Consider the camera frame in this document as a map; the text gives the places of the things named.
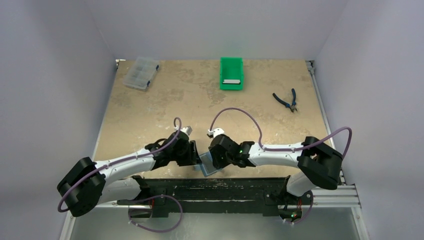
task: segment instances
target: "blue-handled pliers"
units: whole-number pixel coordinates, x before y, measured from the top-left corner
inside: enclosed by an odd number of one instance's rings
[[[281,100],[275,93],[272,94],[272,96],[275,98],[275,100],[277,100],[280,104],[284,105],[286,108],[289,108],[291,110],[292,113],[298,111],[298,109],[296,108],[296,92],[295,89],[292,88],[291,89],[291,93],[293,94],[293,101],[291,102],[291,105],[288,104],[287,102]]]

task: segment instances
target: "white wall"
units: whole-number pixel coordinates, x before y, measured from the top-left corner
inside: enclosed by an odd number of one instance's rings
[[[331,129],[353,129],[343,169],[374,240],[424,235],[423,10],[422,0],[351,0],[316,60]],[[342,151],[346,136],[335,142]]]
[[[87,0],[117,59],[314,59],[348,0]]]
[[[56,186],[93,152],[116,63],[83,0],[4,0],[0,22],[0,239],[58,239]]]

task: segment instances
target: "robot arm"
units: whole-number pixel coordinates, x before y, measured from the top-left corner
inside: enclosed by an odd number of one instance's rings
[[[342,154],[332,147],[321,143],[317,146],[294,151],[319,140],[308,136],[303,142],[287,145],[263,145],[257,142],[244,141],[240,144],[224,134],[221,128],[208,133],[213,138],[209,152],[213,166],[217,169],[233,164],[241,168],[262,165],[281,165],[299,168],[299,172],[289,176],[283,195],[291,195],[295,199],[305,192],[320,187],[335,190],[338,186],[342,167]],[[266,149],[292,149],[293,151],[270,151]]]
[[[170,161],[176,161],[179,166],[201,163],[196,142],[189,141],[191,132],[190,126],[183,127],[178,136],[178,131],[173,132],[169,138],[159,139],[139,151],[106,161],[93,162],[89,157],[82,158],[60,181],[57,190],[62,197],[67,195],[64,202],[74,217],[88,213],[100,203],[132,200],[140,194],[143,181],[140,176],[124,178],[164,167]],[[91,172],[95,173],[77,184]]]

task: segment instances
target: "clear plastic storage box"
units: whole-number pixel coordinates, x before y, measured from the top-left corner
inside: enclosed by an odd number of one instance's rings
[[[152,58],[137,57],[126,74],[123,84],[127,87],[146,91],[159,69],[159,61]]]

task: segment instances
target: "green plastic tray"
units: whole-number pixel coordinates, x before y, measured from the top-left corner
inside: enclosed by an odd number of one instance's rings
[[[221,57],[219,88],[221,90],[242,90],[245,74],[243,60],[240,57]],[[227,84],[224,80],[240,80],[239,84]]]

